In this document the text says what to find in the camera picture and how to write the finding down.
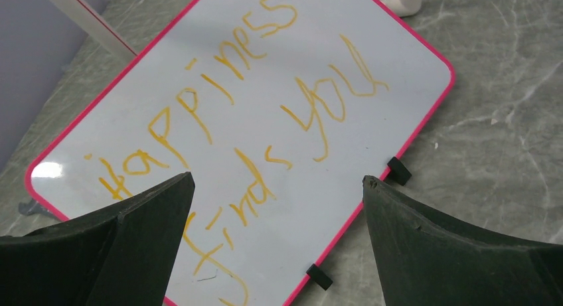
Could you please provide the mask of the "pink framed whiteboard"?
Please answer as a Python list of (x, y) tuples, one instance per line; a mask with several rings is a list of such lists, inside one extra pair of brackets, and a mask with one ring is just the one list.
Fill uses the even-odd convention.
[(453, 86), (379, 0), (193, 0), (32, 162), (76, 218), (190, 171), (170, 305), (289, 305)]

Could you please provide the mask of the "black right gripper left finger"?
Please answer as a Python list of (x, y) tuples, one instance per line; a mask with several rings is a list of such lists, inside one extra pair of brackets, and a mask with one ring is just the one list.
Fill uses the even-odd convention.
[(2, 305), (162, 305), (195, 182), (178, 174), (131, 198), (1, 238)]

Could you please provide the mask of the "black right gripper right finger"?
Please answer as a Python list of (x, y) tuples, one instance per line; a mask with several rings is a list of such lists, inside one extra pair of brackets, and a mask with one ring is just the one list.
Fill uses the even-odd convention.
[(387, 305), (561, 305), (562, 246), (490, 231), (365, 176)]

